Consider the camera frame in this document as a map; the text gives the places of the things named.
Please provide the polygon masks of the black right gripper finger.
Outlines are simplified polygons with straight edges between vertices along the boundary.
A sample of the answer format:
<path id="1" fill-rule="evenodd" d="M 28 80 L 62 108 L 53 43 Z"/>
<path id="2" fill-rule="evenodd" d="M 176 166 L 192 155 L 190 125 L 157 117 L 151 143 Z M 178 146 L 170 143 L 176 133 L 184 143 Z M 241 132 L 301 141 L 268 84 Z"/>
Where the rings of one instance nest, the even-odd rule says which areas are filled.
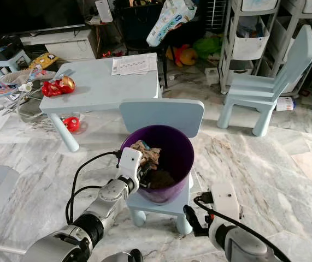
<path id="1" fill-rule="evenodd" d="M 188 222 L 188 224 L 191 227 L 201 227 L 201 223 L 198 220 L 197 214 L 195 213 L 195 210 L 190 205 L 184 205 L 183 206 L 183 212 L 185 214 L 185 218 Z"/>

